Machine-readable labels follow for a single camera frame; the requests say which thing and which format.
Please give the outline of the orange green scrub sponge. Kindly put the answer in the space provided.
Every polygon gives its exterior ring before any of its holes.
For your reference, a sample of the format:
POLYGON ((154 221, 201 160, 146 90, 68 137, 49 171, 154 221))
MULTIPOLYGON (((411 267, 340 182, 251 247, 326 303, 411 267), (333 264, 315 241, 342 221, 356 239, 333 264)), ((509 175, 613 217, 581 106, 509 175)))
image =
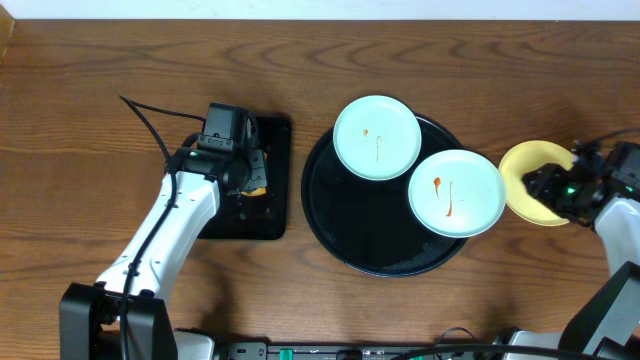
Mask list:
POLYGON ((248 153, 249 178, 241 188, 241 194, 248 197, 264 195, 267 187, 267 155, 262 150, 248 153))

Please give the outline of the yellow plate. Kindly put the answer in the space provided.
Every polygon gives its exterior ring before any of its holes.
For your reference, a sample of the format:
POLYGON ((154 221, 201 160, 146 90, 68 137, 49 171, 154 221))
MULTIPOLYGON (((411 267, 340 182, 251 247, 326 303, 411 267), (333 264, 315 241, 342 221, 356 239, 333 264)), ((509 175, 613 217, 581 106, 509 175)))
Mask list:
POLYGON ((522 182, 525 174, 538 170, 547 163, 569 170, 573 165, 573 155, 552 142, 526 141, 506 152, 499 164, 499 171, 506 186, 506 203, 516 215, 536 225, 556 227, 568 224, 569 221, 531 197, 522 182))

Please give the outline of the light blue plate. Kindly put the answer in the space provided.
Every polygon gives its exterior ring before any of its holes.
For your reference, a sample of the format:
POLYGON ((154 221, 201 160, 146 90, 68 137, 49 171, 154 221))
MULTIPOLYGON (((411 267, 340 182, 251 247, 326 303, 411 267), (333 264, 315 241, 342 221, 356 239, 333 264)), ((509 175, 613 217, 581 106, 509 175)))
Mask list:
POLYGON ((506 204, 498 169, 468 150, 445 150, 422 161, 410 177, 408 200, 427 229, 450 238, 468 238, 491 228, 506 204))
POLYGON ((349 103, 333 128, 334 150, 353 174, 386 181, 404 174, 422 145, 418 120, 401 101, 369 95, 349 103))

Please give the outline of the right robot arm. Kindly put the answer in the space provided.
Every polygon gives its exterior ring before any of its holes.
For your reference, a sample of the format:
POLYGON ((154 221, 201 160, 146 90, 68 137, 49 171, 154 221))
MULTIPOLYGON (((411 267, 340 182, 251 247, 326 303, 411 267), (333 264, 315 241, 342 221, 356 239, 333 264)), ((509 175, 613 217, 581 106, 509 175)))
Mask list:
POLYGON ((601 239, 610 279, 561 333, 518 330, 510 346, 637 359, 639 337, 639 171, 609 165, 590 179, 578 169, 546 165, 523 177, 527 191, 557 215, 592 228, 601 239))

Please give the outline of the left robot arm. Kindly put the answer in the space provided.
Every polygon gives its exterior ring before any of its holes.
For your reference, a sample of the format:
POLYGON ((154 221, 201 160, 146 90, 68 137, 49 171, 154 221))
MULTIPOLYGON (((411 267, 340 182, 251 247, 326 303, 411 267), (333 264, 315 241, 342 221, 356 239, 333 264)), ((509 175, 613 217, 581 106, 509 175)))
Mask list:
POLYGON ((224 195, 267 184, 259 149, 179 148, 161 190, 117 260, 92 285, 71 284, 59 304, 63 359, 211 359, 212 336, 176 330, 167 302, 195 240, 224 195))

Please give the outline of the black rectangular tray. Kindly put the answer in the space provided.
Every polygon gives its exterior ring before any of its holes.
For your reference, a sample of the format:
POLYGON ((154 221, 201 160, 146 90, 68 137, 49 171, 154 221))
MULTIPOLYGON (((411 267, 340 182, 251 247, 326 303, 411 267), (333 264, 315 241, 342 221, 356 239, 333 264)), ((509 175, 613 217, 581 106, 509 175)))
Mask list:
POLYGON ((216 215, 198 235, 203 240, 263 240, 281 238, 286 230, 291 118, 285 113, 259 113, 261 149, 266 153, 266 193, 260 196, 221 195, 216 215))

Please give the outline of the black round tray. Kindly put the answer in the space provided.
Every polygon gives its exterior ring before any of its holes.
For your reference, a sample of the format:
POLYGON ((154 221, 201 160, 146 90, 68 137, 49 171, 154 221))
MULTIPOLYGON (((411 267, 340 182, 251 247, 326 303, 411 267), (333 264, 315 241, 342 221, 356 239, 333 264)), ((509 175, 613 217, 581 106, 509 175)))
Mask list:
POLYGON ((365 180, 340 162, 333 132, 326 132, 301 179, 304 214, 318 241, 346 265, 381 277, 415 276, 450 260, 467 240, 439 235, 416 219, 408 200, 416 167, 391 180, 365 180))

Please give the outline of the light blue plate top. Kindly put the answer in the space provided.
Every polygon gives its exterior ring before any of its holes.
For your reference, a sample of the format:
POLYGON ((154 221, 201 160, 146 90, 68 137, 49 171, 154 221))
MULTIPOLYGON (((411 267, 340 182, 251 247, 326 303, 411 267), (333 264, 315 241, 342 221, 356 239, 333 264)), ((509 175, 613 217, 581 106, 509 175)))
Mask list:
POLYGON ((334 150, 353 174, 386 181, 404 174, 422 145, 418 120, 401 101, 369 95, 349 103, 333 128, 334 150))

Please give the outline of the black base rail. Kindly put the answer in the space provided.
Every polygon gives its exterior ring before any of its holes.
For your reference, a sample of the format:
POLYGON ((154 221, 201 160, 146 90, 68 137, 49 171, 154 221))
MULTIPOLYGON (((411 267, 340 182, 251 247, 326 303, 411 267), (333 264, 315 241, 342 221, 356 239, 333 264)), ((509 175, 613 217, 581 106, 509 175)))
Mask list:
POLYGON ((179 359, 218 360, 387 360, 414 354, 417 347, 348 345, 268 345, 263 342, 217 344, 183 337, 176 341, 179 359))

